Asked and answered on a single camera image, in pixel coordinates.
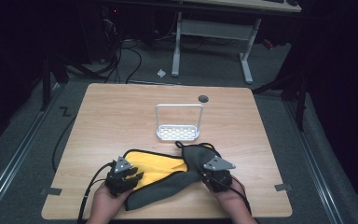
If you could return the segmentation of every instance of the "wooden table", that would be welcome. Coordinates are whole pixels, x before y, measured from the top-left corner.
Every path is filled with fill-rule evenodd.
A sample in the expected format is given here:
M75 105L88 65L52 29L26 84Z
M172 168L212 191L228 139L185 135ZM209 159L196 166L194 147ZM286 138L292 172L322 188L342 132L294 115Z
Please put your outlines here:
M160 142L156 135L158 104L203 104L200 136L196 142L215 146L222 157L236 164L231 170L246 187L255 217L288 217L292 214L254 96L245 88L91 84L85 94L52 187L60 196L49 195L43 207L45 219L76 219L84 191L104 164L127 150L139 148L180 155L174 143ZM84 218L90 215L93 191ZM221 211L214 196L201 182L169 199L116 218L218 218Z

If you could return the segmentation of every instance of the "white basket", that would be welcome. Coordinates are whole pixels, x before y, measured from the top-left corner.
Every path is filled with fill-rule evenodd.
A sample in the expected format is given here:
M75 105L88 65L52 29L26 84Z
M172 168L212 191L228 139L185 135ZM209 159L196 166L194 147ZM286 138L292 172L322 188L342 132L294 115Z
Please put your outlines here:
M197 126L191 124L160 124L158 110L162 107L198 107L200 109ZM157 105L157 137L161 141L195 141L200 135L202 105Z

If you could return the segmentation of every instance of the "black tape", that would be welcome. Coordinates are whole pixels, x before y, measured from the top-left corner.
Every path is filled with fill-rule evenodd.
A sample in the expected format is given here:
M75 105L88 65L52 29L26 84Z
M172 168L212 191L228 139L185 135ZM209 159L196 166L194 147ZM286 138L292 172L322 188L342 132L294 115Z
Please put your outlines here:
M287 191L292 190L293 187L290 184L280 184L280 185L275 185L275 189L277 191L286 190L286 192L287 192Z
M42 190L40 190L40 195L57 195L59 196L62 192L62 189L55 189L55 188L42 188Z

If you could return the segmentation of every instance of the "gray carpet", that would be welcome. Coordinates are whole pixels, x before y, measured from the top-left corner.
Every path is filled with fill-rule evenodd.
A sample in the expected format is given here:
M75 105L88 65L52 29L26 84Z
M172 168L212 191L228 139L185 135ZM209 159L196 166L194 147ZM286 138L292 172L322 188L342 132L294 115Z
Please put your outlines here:
M255 45L249 58L255 83L248 85L244 82L238 55L235 52L238 51L241 42L225 45L224 48L229 49L230 53L226 53L223 48L212 51L213 48L218 46L213 43L204 44L199 48L198 43L185 42L180 75L179 77L171 77L173 46L170 45L170 41L159 42L153 48L142 44L133 48L141 54L142 63L131 77L131 83L157 82L254 89L275 78L286 53L290 49L290 46L283 46L268 50L263 46ZM134 44L135 42L128 42L125 46L135 46ZM125 82L127 76L134 71L139 62L140 58L135 52L128 49L122 50L121 61L117 69L121 83ZM90 66L92 69L99 67L101 65L98 64ZM167 72L167 75L165 77L157 76L159 69ZM115 75L116 73L113 73L108 82L118 83L118 77L115 81ZM71 80L63 87L61 94L51 106L35 135L34 141L29 145L28 154L0 202L0 223L75 223L74 220L44 220L40 213L46 196L40 195L40 191L42 188L48 188L52 182L54 177L51 162L53 150L65 127L76 115L84 92L91 82L101 82L101 80L71 76ZM13 116L10 125L1 136L0 174L4 172L11 157L21 144L21 140L38 115L42 99L41 93L41 85L39 84L28 102ZM310 174L302 150L303 144L298 137L296 126L293 124L292 118L278 93L278 91L267 91L264 94L256 95L255 99L283 182L293 187L292 190L288 191L293 214L286 218L260 218L258 221L261 224L331 223ZM67 107L66 115L70 116L63 115L64 107ZM321 167L325 181L331 189L332 197L337 202L342 223L358 223L357 196L325 139L310 99L307 101L304 125L304 134L312 152L314 152L316 161ZM65 132L57 146L55 164L60 161L70 130L71 128ZM208 223L229 222L227 220L215 220Z

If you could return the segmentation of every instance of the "robotic hand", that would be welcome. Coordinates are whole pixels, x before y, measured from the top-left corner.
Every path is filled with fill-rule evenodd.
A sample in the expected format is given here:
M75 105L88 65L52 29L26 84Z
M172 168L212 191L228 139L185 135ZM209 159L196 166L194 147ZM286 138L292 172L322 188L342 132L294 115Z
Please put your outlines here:
M105 185L109 188L113 196L123 193L129 189L133 189L138 185L138 181L144 176L144 172L135 175L138 168L132 168L132 164L123 157L118 157L117 161L113 161L112 169L107 174Z
M228 169L234 169L235 165L214 157L203 165L202 182L213 192L227 191L232 183L231 173Z

